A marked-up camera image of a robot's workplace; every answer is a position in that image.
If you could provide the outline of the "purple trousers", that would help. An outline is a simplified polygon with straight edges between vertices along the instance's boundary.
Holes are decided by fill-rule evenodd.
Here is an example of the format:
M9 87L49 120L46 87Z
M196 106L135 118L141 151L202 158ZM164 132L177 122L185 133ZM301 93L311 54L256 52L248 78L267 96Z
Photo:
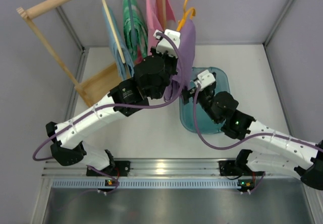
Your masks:
M171 79L170 85L165 89L164 101L170 101L177 94L180 85L189 88L192 75L192 67L195 58L196 29L191 19L187 20L180 30L179 52L183 61L177 63L177 74Z

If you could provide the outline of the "orange plastic hanger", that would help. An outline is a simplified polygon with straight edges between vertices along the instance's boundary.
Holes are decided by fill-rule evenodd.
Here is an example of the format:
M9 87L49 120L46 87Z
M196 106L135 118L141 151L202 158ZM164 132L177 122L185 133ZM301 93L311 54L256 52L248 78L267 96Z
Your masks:
M193 19L196 16L196 9L195 7L187 8L189 0L185 0L183 4L183 16L178 21L177 31L179 32L186 23L187 19Z

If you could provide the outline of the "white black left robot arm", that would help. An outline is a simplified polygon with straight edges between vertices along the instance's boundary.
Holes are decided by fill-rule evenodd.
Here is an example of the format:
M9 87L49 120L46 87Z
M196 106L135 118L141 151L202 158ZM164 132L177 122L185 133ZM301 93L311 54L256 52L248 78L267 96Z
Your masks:
M149 99L160 99L173 75L177 74L178 57L173 49L157 46L151 55L134 67L133 77L111 89L92 107L76 117L46 125L52 157L62 166L77 163L109 173L115 163L108 150L97 149L85 138L108 124L129 117L149 106Z

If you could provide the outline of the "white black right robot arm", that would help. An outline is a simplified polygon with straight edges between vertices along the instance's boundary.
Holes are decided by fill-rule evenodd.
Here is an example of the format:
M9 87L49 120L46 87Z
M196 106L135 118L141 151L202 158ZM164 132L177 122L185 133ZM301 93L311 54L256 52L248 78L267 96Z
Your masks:
M184 103L193 98L200 104L221 131L238 142L227 147L216 147L206 140L203 143L216 150L225 150L249 142L235 160L235 166L248 172L269 172L294 177L305 185L322 190L322 143L300 140L276 131L254 117L237 109L238 101L226 91L214 92L215 84L202 89L196 85L184 90Z

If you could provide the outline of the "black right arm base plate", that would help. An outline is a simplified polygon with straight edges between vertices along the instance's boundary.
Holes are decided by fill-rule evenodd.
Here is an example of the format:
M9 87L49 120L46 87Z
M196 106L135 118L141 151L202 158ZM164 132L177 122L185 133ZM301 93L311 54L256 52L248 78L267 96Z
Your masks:
M247 166L247 161L222 160L219 161L220 175L223 177L251 177L255 174L256 177L261 177L263 171L252 171Z

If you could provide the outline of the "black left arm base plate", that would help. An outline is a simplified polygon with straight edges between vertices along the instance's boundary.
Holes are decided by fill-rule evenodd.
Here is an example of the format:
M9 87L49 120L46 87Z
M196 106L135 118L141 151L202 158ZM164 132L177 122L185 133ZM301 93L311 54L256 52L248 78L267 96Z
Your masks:
M128 173L130 172L131 162L127 160L115 160L114 165L111 164L110 166L100 170L105 174L108 174L113 177L127 177ZM86 176L88 177L98 177L103 176L102 174L87 168Z

